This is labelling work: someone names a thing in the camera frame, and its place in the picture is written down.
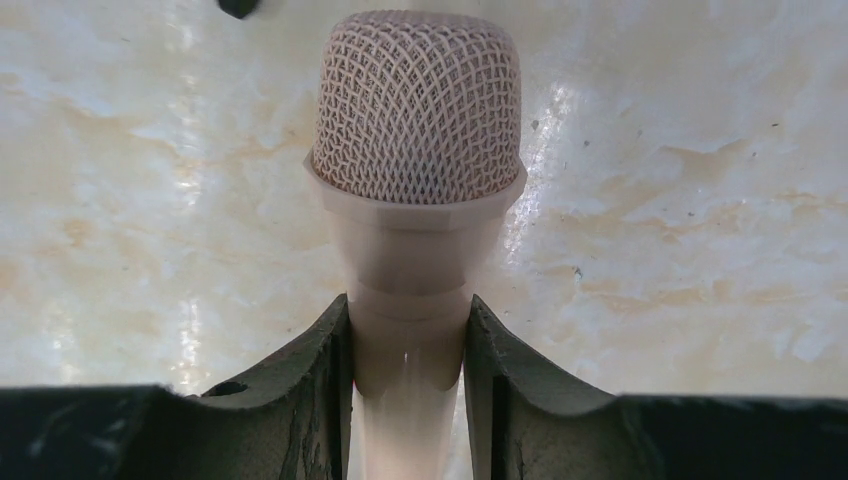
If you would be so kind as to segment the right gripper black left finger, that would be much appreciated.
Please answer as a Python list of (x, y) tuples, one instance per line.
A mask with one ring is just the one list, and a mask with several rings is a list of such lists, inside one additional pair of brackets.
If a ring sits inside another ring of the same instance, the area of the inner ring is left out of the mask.
[(344, 479), (352, 414), (347, 299), (205, 393), (154, 384), (1, 392), (5, 479)]

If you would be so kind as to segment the beige microphone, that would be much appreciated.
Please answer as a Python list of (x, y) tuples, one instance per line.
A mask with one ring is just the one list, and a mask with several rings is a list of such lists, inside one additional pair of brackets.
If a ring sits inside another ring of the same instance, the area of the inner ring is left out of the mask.
[(517, 48), (476, 17), (377, 10), (324, 46), (306, 159), (344, 268), (366, 479), (440, 479), (472, 297), (520, 159)]

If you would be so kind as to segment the black tripod stand with basket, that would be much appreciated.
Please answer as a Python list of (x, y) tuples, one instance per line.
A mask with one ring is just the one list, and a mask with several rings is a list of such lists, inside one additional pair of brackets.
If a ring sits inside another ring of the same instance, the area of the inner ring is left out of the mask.
[(218, 0), (217, 5), (227, 15), (243, 20), (261, 5), (261, 0)]

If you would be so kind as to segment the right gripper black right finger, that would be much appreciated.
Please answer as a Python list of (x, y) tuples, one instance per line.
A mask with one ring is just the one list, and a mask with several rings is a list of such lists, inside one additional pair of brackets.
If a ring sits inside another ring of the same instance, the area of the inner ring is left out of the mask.
[(843, 479), (843, 399), (614, 395), (475, 299), (464, 384), (477, 479)]

